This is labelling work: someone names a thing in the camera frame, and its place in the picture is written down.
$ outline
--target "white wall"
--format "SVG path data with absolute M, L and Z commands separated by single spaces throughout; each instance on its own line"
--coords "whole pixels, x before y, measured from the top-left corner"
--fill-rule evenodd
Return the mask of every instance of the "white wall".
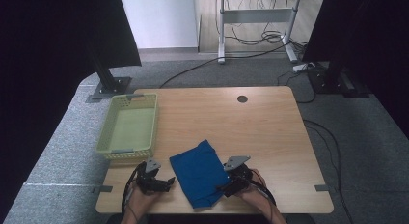
M 197 47 L 194 0 L 122 0 L 138 48 Z

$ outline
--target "black curtain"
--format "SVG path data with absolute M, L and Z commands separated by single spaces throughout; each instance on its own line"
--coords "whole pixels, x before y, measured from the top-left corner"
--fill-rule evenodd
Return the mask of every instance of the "black curtain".
M 95 70 L 141 65 L 121 0 L 0 0 L 2 221 L 64 116 Z

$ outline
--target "white desk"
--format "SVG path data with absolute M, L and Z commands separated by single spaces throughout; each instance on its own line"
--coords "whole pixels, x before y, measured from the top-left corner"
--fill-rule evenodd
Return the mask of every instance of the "white desk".
M 291 36 L 292 27 L 294 26 L 295 17 L 298 12 L 300 0 L 294 1 L 292 8 L 285 9 L 268 9 L 268 10 L 225 10 L 225 0 L 220 0 L 220 36 L 219 36 L 219 63 L 225 63 L 225 30 L 226 23 L 267 23 L 267 22 L 287 22 L 288 28 L 282 36 L 283 44 L 286 48 L 286 53 L 291 63 L 297 63 L 297 56 L 294 50 L 289 45 L 289 37 Z

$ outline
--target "desk leg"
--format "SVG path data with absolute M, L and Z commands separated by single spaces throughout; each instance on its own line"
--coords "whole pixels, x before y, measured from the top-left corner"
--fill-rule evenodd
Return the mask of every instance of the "desk leg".
M 225 0 L 220 0 L 220 35 L 219 35 L 219 64 L 225 64 L 225 21 L 223 14 L 225 12 Z
M 289 18 L 289 22 L 288 22 L 289 26 L 288 26 L 286 35 L 282 37 L 283 44 L 286 44 L 286 54 L 288 55 L 289 61 L 291 63 L 297 63 L 298 62 L 298 59 L 297 59 L 297 56 L 294 53 L 294 50 L 292 49 L 291 45 L 289 45 L 287 43 L 289 43 L 289 37 L 291 37 L 292 27 L 294 26 L 295 17 L 297 16 L 298 5 L 299 4 L 300 4 L 300 0 L 295 0 L 294 7 L 292 7 L 291 17 Z

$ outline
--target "wire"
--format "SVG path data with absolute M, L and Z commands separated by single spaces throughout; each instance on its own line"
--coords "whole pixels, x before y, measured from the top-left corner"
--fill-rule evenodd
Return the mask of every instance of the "wire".
M 268 199 L 274 204 L 274 206 L 277 206 L 276 200 L 274 199 L 273 194 L 271 194 L 270 190 L 268 190 L 268 188 L 266 188 L 265 186 L 263 186 L 261 183 L 259 182 L 255 182 L 252 180 L 248 180 L 246 181 L 252 185 L 254 185 L 255 187 L 259 188 L 259 191 L 261 191 L 262 193 L 264 193 L 265 195 L 268 196 Z
M 310 100 L 306 100 L 306 101 L 296 101 L 297 103 L 311 103 L 311 102 L 313 102 L 313 101 L 315 101 L 315 99 L 316 99 L 316 93 L 315 93 L 315 91 L 313 90 L 313 93 L 314 93 L 314 96 L 313 96 L 313 98 L 311 98 Z
M 135 218 L 135 220 L 136 220 L 136 223 L 138 223 L 139 222 L 139 220 L 138 220 L 138 217 L 136 216 L 136 214 L 135 214 L 135 211 L 133 211 L 133 209 L 130 207 L 130 206 L 127 206 L 128 208 L 129 208 L 129 210 L 132 212 L 132 214 L 133 214 L 133 217 Z
M 345 200 L 344 200 L 343 194 L 342 194 L 341 151 L 340 151 L 340 146 L 339 146 L 339 144 L 338 144 L 337 138 L 334 136 L 334 134 L 333 134 L 327 127 L 322 126 L 321 124 L 318 124 L 318 123 L 316 123 L 316 122 L 314 122 L 314 121 L 304 120 L 304 119 L 303 119 L 303 121 L 304 121 L 304 122 L 307 122 L 307 123 L 310 123 L 310 124 L 313 124 L 313 125 L 315 125 L 315 126 L 321 127 L 321 128 L 324 129 L 328 134 L 330 134 L 330 135 L 331 135 L 331 138 L 334 140 L 334 143 L 335 143 L 335 146 L 336 146 L 336 150 L 337 150 L 337 157 L 338 157 L 338 169 L 336 170 L 336 171 L 337 171 L 337 179 L 338 179 L 338 192 L 339 192 L 339 194 L 340 194 L 342 206 L 343 206 L 343 209 L 345 210 L 346 216 L 348 217 L 349 222 L 350 222 L 351 224 L 353 224 L 354 222 L 353 222 L 353 220 L 352 220 L 352 216 L 351 216 L 351 214 L 349 213 L 349 209 L 348 209 L 348 207 L 346 206 L 346 203 L 345 203 Z
M 219 26 L 218 26 L 218 23 L 217 23 L 217 1 L 218 0 L 216 0 L 216 3 L 215 3 L 215 16 L 214 17 L 215 17 L 217 33 L 220 35 Z M 276 1 L 277 0 L 274 0 L 273 9 L 276 6 Z M 228 9 L 230 9 L 229 0 L 226 0 L 226 3 L 227 3 L 227 6 L 228 6 Z M 263 9 L 265 8 L 264 2 L 262 0 L 258 0 L 258 3 L 262 4 Z M 283 40 L 284 36 L 286 35 L 286 29 L 285 29 L 285 32 L 284 32 L 283 35 L 281 35 L 281 32 L 279 32 L 279 31 L 266 31 L 266 28 L 268 27 L 269 24 L 270 23 L 267 23 L 265 25 L 264 30 L 261 33 L 261 39 L 259 39 L 259 40 L 243 40 L 243 39 L 240 39 L 237 36 L 237 34 L 235 33 L 234 26 L 239 27 L 239 26 L 241 26 L 241 24 L 239 24 L 239 25 L 231 24 L 233 37 L 232 36 L 225 36 L 225 39 L 235 39 L 235 40 L 239 41 L 241 44 L 245 44 L 245 45 L 256 45 L 256 44 L 259 44 L 259 43 L 264 42 L 264 41 L 267 41 L 269 43 L 281 42 Z
M 281 78 L 282 76 L 287 75 L 289 72 L 290 72 L 290 71 L 287 71 L 287 72 L 285 72 L 285 73 L 283 73 L 283 74 L 281 74 L 280 76 L 277 77 L 277 86 L 280 86 L 280 78 Z
M 122 202 L 121 202 L 121 212 L 122 212 L 123 215 L 125 215 L 126 197 L 128 195 L 128 192 L 129 192 L 129 186 L 134 181 L 136 171 L 137 171 L 137 168 L 135 168 L 135 170 L 133 170 L 132 174 L 130 175 L 130 177 L 129 177 L 126 185 L 125 185 L 125 189 L 123 190 L 123 199 L 122 199 Z
M 218 57 L 218 58 L 213 58 L 213 59 L 211 59 L 211 60 L 209 60 L 209 61 L 207 61 L 207 62 L 205 62 L 205 63 L 202 63 L 202 64 L 200 64 L 200 65 L 197 65 L 196 67 L 193 67 L 193 68 L 191 68 L 191 69 L 184 70 L 184 71 L 182 71 L 182 72 L 176 74 L 175 76 L 169 78 L 169 79 L 166 80 L 164 83 L 162 83 L 162 85 L 159 87 L 159 89 L 162 88 L 163 86 L 165 86 L 168 82 L 170 82 L 170 81 L 173 80 L 174 78 L 176 78 L 176 77 L 178 77 L 178 76 L 180 76 L 180 75 L 182 75 L 182 74 L 184 74 L 184 73 L 187 73 L 187 72 L 189 72 L 189 71 L 191 71 L 191 70 L 195 70 L 195 69 L 197 69 L 197 68 L 199 68 L 199 67 L 202 67 L 202 66 L 207 65 L 207 64 L 209 64 L 209 63 L 211 63 L 211 62 L 214 62 L 214 61 L 216 61 L 216 60 L 219 60 L 219 59 L 245 59 L 245 58 L 259 57 L 259 56 L 265 55 L 265 54 L 267 54 L 267 53 L 274 52 L 274 51 L 276 51 L 277 49 L 286 46 L 287 44 L 289 44 L 289 42 L 286 43 L 286 44 L 283 44 L 283 45 L 281 45 L 281 46 L 279 46 L 279 47 L 276 47 L 276 48 L 274 48 L 274 49 L 272 49 L 272 50 L 269 50 L 269 51 L 266 51 L 266 52 L 262 52 L 262 53 L 259 53 L 259 54 L 255 54 L 255 55 L 250 55 L 250 56 L 243 56 L 243 57 Z
M 259 178 L 259 180 L 261 181 L 262 185 L 264 187 L 267 187 L 267 185 L 262 181 L 261 176 L 253 169 L 250 169 L 253 173 L 255 173 L 257 175 L 257 177 Z M 268 201 L 268 205 L 270 205 L 270 221 L 273 221 L 273 206 L 271 206 L 270 201 Z
M 334 159 L 333 159 L 333 155 L 332 155 L 332 151 L 330 150 L 330 147 L 329 147 L 329 145 L 328 145 L 328 143 L 327 143 L 327 140 L 322 136 L 322 134 L 321 134 L 317 129 L 315 129 L 315 128 L 313 128 L 313 127 L 310 127 L 310 126 L 307 126 L 307 125 L 306 125 L 306 128 L 309 128 L 309 129 L 314 130 L 314 131 L 321 137 L 321 139 L 324 141 L 325 147 L 327 148 L 328 153 L 330 154 L 331 164 L 332 164 L 334 170 L 336 171 L 337 177 L 338 177 L 338 167 L 335 165 L 335 162 L 334 162 Z
M 295 74 L 294 76 L 291 76 L 291 77 L 289 77 L 289 78 L 286 80 L 286 84 L 284 84 L 285 86 L 288 85 L 289 80 L 291 80 L 291 79 L 294 78 L 294 77 L 297 77 L 297 76 L 301 75 L 301 73 L 294 73 L 294 74 Z

